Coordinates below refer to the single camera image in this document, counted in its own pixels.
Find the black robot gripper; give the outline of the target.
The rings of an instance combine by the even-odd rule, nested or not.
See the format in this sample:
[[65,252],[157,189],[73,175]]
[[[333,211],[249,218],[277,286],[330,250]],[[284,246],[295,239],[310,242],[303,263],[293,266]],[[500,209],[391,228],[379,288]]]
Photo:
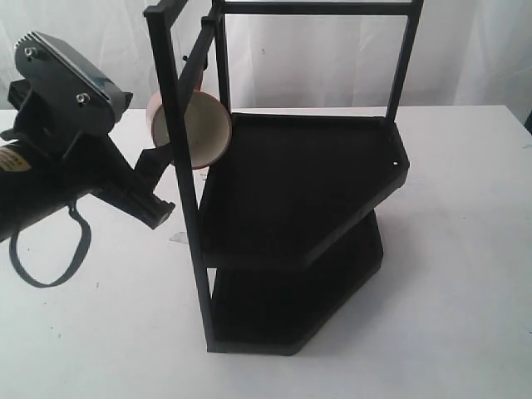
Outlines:
[[[40,148],[32,133],[47,134],[52,113],[26,80],[10,84],[8,101],[18,110],[13,128],[1,133],[1,206],[62,208],[82,196],[101,193],[129,165],[111,139],[76,138],[70,151]],[[146,187],[156,187],[173,163],[170,144],[144,149],[134,168]],[[112,184],[111,204],[151,229],[162,225],[175,204],[150,191]]]

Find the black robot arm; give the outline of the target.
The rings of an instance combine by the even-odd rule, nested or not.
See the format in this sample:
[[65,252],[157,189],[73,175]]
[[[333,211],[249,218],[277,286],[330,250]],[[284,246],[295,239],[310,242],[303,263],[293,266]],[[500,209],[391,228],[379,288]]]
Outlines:
[[85,195],[138,219],[151,229],[163,224],[175,204],[154,193],[172,161],[169,145],[144,149],[130,165],[108,135],[78,131],[65,148],[47,131],[52,113],[27,80],[10,84],[8,101],[17,109],[12,128],[2,132],[1,239],[10,239]]

